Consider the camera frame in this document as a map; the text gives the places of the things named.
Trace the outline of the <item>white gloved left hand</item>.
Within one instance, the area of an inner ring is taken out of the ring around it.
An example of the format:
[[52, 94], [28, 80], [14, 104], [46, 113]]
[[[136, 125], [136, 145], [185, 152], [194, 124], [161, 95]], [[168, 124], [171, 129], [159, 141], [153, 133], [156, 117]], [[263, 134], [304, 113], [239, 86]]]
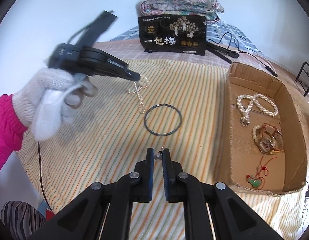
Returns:
[[84, 97], [94, 97], [97, 92], [85, 74], [41, 68], [13, 94], [12, 105], [22, 124], [41, 142], [56, 134], [62, 124], [72, 124]]

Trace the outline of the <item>pink sleeved left forearm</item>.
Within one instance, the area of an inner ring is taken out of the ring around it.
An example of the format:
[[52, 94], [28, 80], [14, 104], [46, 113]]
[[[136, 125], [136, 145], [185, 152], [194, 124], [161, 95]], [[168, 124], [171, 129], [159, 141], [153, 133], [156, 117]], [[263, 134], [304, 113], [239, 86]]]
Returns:
[[28, 129], [17, 117], [12, 96], [4, 94], [0, 97], [0, 170], [11, 153], [21, 149], [23, 134]]

